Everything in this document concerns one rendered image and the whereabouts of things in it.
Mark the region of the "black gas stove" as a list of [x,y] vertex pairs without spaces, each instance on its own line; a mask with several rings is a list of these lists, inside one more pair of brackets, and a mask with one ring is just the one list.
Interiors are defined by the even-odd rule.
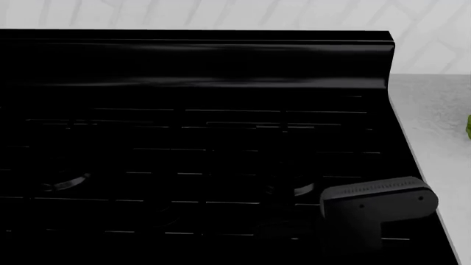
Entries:
[[[0,29],[0,265],[460,265],[438,215],[329,250],[329,188],[422,177],[387,31]],[[317,240],[258,240],[263,219]]]

